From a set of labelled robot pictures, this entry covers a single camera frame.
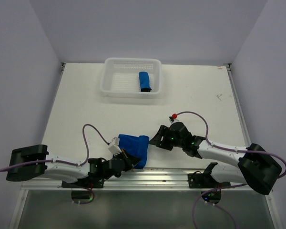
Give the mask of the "blue towel with black trim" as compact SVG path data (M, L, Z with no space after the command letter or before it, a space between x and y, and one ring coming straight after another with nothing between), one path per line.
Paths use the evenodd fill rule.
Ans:
M152 89L150 87L150 77L148 72L139 72L139 84L141 92L150 92Z

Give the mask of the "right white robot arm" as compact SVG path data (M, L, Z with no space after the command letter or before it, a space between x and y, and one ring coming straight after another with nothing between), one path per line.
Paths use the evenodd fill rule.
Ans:
M169 127L161 125L149 144L169 151L179 147L190 157L212 160L203 172L188 175L190 188L226 187L239 183L268 195L282 172L281 166L265 151L252 153L252 150L260 149L257 144L227 151L223 146L211 145L205 137L191 134L179 121Z

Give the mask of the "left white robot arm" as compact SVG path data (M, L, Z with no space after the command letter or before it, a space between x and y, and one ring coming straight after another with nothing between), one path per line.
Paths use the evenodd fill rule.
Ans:
M82 165L50 155L46 145L35 145L12 151L6 180L22 182L43 177L76 184L78 187L97 187L98 182L104 182L112 176L119 177L139 162L140 158L122 150L109 160L89 158Z

